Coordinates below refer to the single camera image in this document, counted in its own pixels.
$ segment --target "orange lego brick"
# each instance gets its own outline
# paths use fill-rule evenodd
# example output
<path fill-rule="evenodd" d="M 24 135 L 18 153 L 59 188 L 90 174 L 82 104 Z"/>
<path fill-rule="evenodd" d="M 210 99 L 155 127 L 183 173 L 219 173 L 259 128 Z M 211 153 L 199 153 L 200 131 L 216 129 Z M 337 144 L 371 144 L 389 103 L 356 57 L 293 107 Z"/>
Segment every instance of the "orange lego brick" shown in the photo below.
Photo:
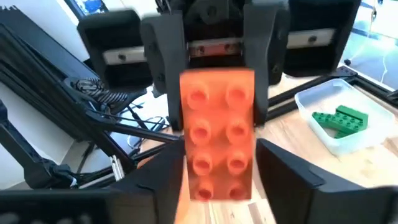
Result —
<path fill-rule="evenodd" d="M 180 76 L 190 198 L 251 198 L 254 71 L 187 70 Z"/>

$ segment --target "desk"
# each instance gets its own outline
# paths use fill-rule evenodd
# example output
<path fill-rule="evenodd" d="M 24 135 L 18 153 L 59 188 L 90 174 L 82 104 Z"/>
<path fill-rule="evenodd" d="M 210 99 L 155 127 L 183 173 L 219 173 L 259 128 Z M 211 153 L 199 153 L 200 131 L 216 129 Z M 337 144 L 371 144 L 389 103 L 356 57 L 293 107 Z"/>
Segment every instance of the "desk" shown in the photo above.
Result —
<path fill-rule="evenodd" d="M 278 95 L 311 78 L 289 78 L 283 76 L 277 86 L 269 88 L 269 97 Z M 381 105 L 398 117 L 398 110 L 383 102 Z M 364 187 L 398 185 L 398 123 L 392 134 L 380 145 L 362 149 L 352 154 L 336 157 L 317 138 L 298 110 L 266 123 L 256 130 L 258 138 L 265 138 L 274 144 L 300 156 L 315 165 Z M 142 150 L 159 145 L 146 141 Z M 181 223 L 275 223 L 266 195 L 254 169 L 252 200 L 250 202 L 191 202 L 187 216 Z"/>

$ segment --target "wooden table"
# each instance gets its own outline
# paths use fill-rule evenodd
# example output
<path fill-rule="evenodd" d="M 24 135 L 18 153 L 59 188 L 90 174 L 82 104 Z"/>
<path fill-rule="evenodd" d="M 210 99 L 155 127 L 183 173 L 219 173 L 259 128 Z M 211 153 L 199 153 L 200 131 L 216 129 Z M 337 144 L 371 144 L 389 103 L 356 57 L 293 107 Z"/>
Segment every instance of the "wooden table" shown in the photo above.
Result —
<path fill-rule="evenodd" d="M 310 79 L 284 76 L 277 86 L 269 88 L 269 97 Z M 398 110 L 377 99 L 374 100 L 398 117 Z M 297 110 L 267 122 L 265 128 L 256 130 L 256 134 L 258 138 L 267 139 L 329 172 L 364 187 L 398 185 L 397 121 L 394 131 L 382 144 L 339 157 L 330 154 Z M 155 141 L 146 141 L 143 150 L 159 144 Z M 252 186 L 250 202 L 191 202 L 187 216 L 181 223 L 275 223 L 257 170 L 254 171 Z"/>

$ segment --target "clear plastic container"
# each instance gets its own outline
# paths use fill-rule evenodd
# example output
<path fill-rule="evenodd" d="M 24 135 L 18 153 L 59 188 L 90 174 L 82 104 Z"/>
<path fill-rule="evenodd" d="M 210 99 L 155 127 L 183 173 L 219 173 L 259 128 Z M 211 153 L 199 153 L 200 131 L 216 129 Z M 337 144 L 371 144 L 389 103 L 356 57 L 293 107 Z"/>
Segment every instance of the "clear plastic container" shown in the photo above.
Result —
<path fill-rule="evenodd" d="M 330 152 L 337 156 L 383 142 L 394 125 L 395 117 L 390 111 L 339 78 L 296 93 L 294 98 L 302 118 Z M 367 113 L 368 128 L 335 139 L 335 132 L 326 131 L 312 118 L 313 112 L 334 114 L 339 105 Z"/>

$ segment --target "green lego brick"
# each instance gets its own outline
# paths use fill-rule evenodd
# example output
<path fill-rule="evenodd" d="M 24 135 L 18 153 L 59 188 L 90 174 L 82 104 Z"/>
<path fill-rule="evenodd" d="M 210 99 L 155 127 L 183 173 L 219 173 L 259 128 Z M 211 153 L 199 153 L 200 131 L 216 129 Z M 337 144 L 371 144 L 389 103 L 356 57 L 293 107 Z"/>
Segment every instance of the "green lego brick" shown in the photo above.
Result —
<path fill-rule="evenodd" d="M 344 132 L 338 131 L 338 132 L 335 134 L 335 139 L 347 137 L 347 136 L 349 136 L 349 135 L 350 135 L 350 134 L 346 134 L 346 133 L 344 133 Z"/>
<path fill-rule="evenodd" d="M 356 119 L 360 119 L 361 121 L 364 121 L 364 123 L 366 122 L 366 124 L 368 123 L 368 115 L 366 113 L 362 113 L 360 111 L 351 109 L 347 106 L 343 106 L 343 105 L 338 106 L 336 108 L 336 112 L 348 115 L 348 116 L 356 118 Z"/>
<path fill-rule="evenodd" d="M 364 121 L 360 119 L 336 112 L 330 122 L 328 122 L 328 125 L 339 132 L 354 134 L 366 129 L 367 123 L 365 124 Z"/>
<path fill-rule="evenodd" d="M 329 121 L 333 117 L 332 114 L 327 114 L 327 113 L 319 113 L 319 112 L 314 112 L 312 113 L 312 117 L 317 121 L 317 123 L 323 127 L 323 128 L 331 128 L 329 125 Z"/>

